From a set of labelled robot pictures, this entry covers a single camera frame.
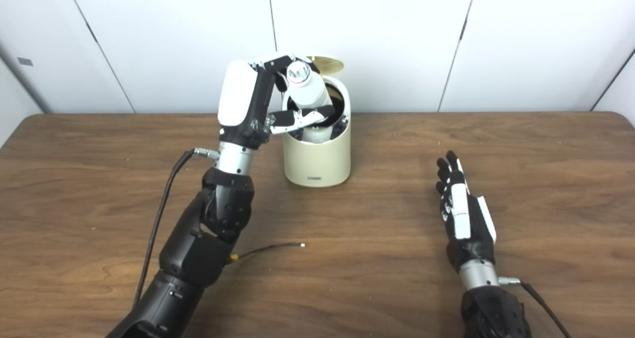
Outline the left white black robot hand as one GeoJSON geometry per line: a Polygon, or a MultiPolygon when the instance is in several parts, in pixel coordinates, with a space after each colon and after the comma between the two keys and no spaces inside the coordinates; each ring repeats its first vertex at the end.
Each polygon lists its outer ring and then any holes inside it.
{"type": "Polygon", "coordinates": [[[272,135],[333,126],[342,112],[306,56],[275,53],[252,62],[233,61],[219,100],[219,139],[256,150],[272,135]]]}

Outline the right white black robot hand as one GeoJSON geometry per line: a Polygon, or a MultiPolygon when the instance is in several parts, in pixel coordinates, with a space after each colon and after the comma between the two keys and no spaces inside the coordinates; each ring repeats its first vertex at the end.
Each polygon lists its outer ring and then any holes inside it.
{"type": "Polygon", "coordinates": [[[495,263],[497,233],[483,196],[470,193],[462,163],[453,152],[437,159],[440,214],[448,238],[446,253],[454,270],[471,260],[495,263]]]}

